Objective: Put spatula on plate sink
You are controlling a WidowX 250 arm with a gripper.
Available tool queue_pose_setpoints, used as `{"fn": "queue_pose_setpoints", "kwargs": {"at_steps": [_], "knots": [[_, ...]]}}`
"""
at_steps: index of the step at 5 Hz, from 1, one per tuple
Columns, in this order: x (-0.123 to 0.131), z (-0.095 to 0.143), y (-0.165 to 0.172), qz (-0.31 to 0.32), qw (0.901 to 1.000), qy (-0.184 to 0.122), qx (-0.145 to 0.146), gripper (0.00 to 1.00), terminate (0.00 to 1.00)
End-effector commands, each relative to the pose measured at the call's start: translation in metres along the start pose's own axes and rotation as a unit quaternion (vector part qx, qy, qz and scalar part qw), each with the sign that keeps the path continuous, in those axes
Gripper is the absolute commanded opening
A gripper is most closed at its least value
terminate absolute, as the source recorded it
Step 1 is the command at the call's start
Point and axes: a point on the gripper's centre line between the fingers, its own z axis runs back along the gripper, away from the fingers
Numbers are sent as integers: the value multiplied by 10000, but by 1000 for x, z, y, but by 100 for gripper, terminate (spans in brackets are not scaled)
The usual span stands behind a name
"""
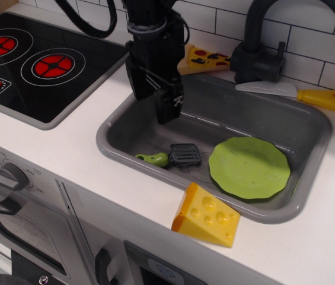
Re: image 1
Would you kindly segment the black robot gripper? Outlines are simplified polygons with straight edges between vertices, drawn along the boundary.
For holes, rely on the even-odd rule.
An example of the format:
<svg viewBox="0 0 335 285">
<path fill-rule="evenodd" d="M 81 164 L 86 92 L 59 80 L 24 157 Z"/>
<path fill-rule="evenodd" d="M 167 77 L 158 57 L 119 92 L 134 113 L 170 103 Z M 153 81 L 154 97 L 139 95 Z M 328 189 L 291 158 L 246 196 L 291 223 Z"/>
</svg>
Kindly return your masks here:
<svg viewBox="0 0 335 285">
<path fill-rule="evenodd" d="M 157 120 L 180 117 L 184 91 L 177 65 L 184 57 L 184 23 L 174 10 L 129 10 L 126 71 L 137 100 L 154 94 Z"/>
</svg>

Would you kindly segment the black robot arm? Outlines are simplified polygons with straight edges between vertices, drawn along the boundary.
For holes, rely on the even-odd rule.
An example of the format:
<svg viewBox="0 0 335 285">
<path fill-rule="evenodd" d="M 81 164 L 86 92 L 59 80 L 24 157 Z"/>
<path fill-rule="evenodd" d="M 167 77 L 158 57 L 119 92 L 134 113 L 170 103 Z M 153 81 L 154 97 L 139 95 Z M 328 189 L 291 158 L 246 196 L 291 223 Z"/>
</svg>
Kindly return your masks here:
<svg viewBox="0 0 335 285">
<path fill-rule="evenodd" d="M 125 1 L 127 29 L 126 70 L 137 100 L 153 96 L 159 124 L 180 116 L 183 85 L 177 69 L 185 56 L 184 25 L 174 1 Z"/>
</svg>

